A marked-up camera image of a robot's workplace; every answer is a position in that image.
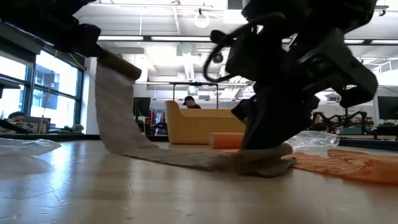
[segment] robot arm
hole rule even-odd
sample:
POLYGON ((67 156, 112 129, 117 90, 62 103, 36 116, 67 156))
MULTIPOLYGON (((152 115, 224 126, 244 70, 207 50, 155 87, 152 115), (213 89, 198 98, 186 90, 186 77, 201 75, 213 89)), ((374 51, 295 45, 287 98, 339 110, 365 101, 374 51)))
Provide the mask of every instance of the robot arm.
POLYGON ((99 63, 137 80, 141 70, 101 48, 101 29, 80 24, 73 15, 95 0, 9 0, 0 1, 1 22, 27 33, 55 50, 84 57, 97 57, 99 63))
POLYGON ((222 82, 239 75, 256 82, 251 103, 233 110, 239 111, 239 119, 248 111, 241 149, 276 147, 307 129, 320 91, 334 89, 342 107, 373 99, 377 79, 353 57, 344 35, 371 20, 376 1, 251 0, 242 10, 247 24, 230 34, 212 32, 217 46, 203 68, 205 78, 222 82), (292 36, 283 49, 282 39, 292 36), (207 68, 223 47, 230 47, 229 75, 214 79, 207 68), (356 87, 347 90, 347 85, 356 87), (288 119, 288 111, 295 111, 296 118, 288 119))

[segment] computer monitor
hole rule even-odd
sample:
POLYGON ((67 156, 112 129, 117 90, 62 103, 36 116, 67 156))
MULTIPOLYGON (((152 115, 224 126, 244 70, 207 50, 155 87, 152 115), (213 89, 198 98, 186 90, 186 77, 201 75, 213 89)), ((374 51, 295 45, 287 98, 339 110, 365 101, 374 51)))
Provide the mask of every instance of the computer monitor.
POLYGON ((132 113, 135 116, 148 117, 150 108, 150 97, 135 97, 132 113))
MULTIPOLYGON (((31 117, 31 116, 26 116, 24 118, 25 123, 34 123, 34 124, 40 124, 42 122, 42 118, 39 117, 31 117)), ((44 118, 43 119, 43 124, 46 124, 45 129, 48 131, 51 127, 51 118, 44 118)))
POLYGON ((398 97, 378 96, 380 119, 398 120, 398 97))

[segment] gray towel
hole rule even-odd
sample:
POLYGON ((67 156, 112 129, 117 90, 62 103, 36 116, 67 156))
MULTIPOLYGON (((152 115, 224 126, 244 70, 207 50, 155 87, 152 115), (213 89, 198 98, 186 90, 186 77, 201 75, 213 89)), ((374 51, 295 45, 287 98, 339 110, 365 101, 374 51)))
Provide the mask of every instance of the gray towel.
POLYGON ((215 151, 165 150, 150 142, 132 115, 134 80, 98 63, 95 78, 96 113, 99 135, 110 152, 172 166, 208 171, 234 171, 244 175, 282 175, 295 160, 289 145, 275 149, 245 151, 235 155, 215 151))

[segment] black cable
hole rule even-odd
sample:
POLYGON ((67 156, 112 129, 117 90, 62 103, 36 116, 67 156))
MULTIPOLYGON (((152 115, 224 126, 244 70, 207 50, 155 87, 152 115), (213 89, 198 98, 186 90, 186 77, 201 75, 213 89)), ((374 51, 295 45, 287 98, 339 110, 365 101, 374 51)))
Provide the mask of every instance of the black cable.
POLYGON ((213 51, 211 52, 211 54, 209 55, 209 57, 207 58, 204 66, 203 66, 203 76, 206 78, 206 80, 208 80, 209 82, 213 82, 213 83, 217 83, 217 82, 222 82, 225 80, 228 80, 232 77, 234 77, 234 75, 227 75, 225 77, 221 77, 218 79, 214 79, 208 76, 208 67, 210 66, 211 61, 213 60, 213 58, 216 56, 216 54, 225 47, 225 45, 227 43, 231 43, 233 42, 234 38, 237 36, 240 36, 241 34, 243 34, 244 32, 246 32, 247 30, 251 30, 253 26, 257 26, 257 25, 263 25, 264 28, 263 30, 266 29, 265 26, 265 22, 268 19, 286 19, 285 15, 281 12, 272 12, 272 13, 268 13, 262 16, 259 16, 251 21, 249 21, 247 24, 237 28, 236 30, 232 31, 229 34, 226 34, 217 44, 217 46, 213 49, 213 51))
POLYGON ((379 85, 379 86, 381 86, 381 87, 383 87, 383 88, 386 88, 386 89, 388 89, 388 90, 390 90, 390 91, 393 91, 394 93, 397 93, 397 94, 398 94, 398 91, 395 91, 395 90, 393 90, 393 89, 391 89, 391 88, 389 88, 389 87, 386 87, 386 86, 384 86, 384 85, 379 85))

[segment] wooden floor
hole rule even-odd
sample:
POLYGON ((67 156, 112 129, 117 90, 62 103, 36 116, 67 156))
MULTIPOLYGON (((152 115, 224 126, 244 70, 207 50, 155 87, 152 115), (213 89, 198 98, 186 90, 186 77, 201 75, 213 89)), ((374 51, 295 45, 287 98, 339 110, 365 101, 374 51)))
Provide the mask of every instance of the wooden floor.
POLYGON ((398 223, 394 187, 301 170, 239 177, 110 154, 101 141, 62 145, 0 156, 0 223, 398 223))

